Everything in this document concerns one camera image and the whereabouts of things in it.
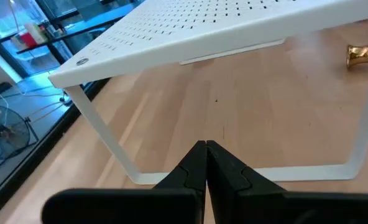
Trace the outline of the red container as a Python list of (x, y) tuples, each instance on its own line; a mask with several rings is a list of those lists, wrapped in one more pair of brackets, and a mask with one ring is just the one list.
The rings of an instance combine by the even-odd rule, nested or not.
[(35, 47), (37, 45), (35, 39), (28, 32), (19, 33), (19, 37), (27, 48)]

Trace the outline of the black background desk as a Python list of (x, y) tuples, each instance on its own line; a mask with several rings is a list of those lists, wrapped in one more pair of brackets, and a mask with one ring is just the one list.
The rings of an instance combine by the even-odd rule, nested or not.
[[(131, 11), (138, 0), (0, 0), (0, 44), (27, 70), (56, 67)], [(18, 44), (25, 24), (46, 32), (50, 45), (26, 50)]]

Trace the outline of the white perforated metal shelf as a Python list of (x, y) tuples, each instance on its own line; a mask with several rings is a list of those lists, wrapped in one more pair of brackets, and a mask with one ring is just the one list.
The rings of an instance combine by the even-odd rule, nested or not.
[(283, 43), (291, 36), (368, 19), (368, 0), (145, 0), (67, 60), (49, 79), (65, 90), (128, 178), (150, 185), (81, 85), (166, 63), (191, 63)]

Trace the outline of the white bottle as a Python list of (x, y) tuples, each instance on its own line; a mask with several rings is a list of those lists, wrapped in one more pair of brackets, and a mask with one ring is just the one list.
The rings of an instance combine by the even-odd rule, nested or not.
[(24, 27), (38, 45), (47, 41), (46, 36), (42, 33), (42, 31), (40, 30), (39, 26), (36, 23), (28, 22), (24, 24)]

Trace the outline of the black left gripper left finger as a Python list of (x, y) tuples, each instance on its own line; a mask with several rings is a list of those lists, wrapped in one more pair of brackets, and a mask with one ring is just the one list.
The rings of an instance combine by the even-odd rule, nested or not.
[(42, 208), (42, 224), (203, 224), (207, 148), (198, 141), (151, 189), (66, 189)]

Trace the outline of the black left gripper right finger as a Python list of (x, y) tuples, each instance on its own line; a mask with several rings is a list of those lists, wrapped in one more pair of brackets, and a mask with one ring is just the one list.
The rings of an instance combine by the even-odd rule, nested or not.
[(368, 194), (287, 191), (207, 141), (215, 224), (368, 224)]

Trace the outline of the medium gold candlestick holder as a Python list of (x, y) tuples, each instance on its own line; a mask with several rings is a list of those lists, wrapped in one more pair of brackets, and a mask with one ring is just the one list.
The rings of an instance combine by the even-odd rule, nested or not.
[(355, 65), (368, 63), (368, 45), (346, 47), (346, 67), (350, 69)]

